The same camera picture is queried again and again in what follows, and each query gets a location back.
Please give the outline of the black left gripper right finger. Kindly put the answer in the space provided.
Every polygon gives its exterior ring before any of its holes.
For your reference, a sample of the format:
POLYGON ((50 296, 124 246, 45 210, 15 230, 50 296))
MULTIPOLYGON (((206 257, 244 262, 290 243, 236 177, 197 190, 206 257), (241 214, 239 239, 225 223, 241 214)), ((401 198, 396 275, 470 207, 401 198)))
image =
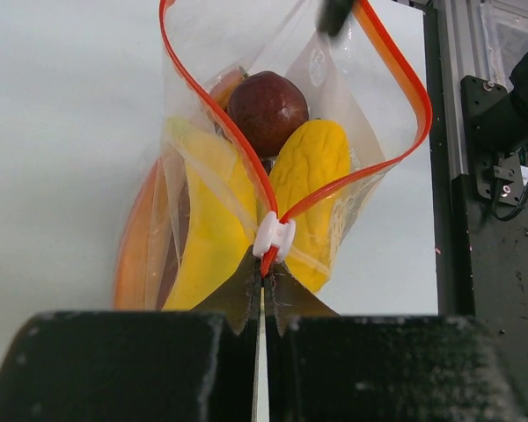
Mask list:
POLYGON ((261 280, 273 421, 527 421, 491 333, 464 316, 341 316, 276 265, 261 280))

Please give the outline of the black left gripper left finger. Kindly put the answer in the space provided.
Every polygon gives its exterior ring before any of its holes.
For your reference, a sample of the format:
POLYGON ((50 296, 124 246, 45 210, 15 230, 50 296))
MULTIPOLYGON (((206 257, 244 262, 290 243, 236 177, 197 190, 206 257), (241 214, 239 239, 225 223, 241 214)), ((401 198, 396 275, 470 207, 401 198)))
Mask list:
POLYGON ((41 312, 0 367, 0 421, 252 421, 257 258, 189 311, 41 312))

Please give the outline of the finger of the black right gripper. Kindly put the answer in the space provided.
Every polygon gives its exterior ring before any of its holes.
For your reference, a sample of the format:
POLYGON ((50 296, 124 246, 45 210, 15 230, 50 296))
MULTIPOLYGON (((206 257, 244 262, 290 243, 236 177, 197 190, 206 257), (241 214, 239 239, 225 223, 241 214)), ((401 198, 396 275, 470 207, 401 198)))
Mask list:
POLYGON ((319 12, 318 33, 328 38, 337 38, 355 3, 356 0, 324 0, 319 12))

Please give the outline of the dark purple passion fruit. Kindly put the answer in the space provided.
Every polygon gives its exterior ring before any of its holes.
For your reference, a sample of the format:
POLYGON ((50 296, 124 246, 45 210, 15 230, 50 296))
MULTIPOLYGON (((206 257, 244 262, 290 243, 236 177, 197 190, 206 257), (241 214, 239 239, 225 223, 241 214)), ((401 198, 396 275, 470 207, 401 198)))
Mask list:
POLYGON ((226 112, 260 158, 277 156, 309 119, 303 93, 273 71, 249 76, 232 92, 226 112))

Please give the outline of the clear zip bag red zipper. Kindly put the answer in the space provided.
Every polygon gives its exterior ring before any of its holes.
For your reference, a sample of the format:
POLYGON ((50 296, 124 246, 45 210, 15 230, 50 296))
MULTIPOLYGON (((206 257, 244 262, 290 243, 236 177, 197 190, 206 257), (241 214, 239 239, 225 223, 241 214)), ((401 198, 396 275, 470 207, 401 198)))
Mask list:
POLYGON ((190 310, 243 257, 341 313, 435 313, 423 15, 359 1, 163 1, 165 117, 117 309, 190 310))

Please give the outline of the wrinkled yellow lemon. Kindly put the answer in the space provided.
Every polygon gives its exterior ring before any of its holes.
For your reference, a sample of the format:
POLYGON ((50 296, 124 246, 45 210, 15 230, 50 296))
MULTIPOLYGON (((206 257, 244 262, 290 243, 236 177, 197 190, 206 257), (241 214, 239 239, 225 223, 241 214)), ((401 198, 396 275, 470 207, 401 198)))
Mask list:
MULTIPOLYGON (((323 186, 349 174, 348 139, 332 120, 309 120, 283 145, 269 174, 281 215, 323 186)), ((296 233, 285 264, 313 293, 330 280, 346 225, 338 191, 294 218, 296 233)))

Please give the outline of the yellow banana bunch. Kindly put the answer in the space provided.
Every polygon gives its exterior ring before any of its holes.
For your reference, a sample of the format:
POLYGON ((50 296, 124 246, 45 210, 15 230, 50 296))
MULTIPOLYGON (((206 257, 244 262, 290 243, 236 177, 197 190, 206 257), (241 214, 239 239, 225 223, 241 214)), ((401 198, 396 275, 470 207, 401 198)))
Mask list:
POLYGON ((162 146, 183 158, 189 197, 185 248, 163 309, 190 310, 235 273, 253 244, 256 194, 241 155, 223 137, 171 117, 162 146))

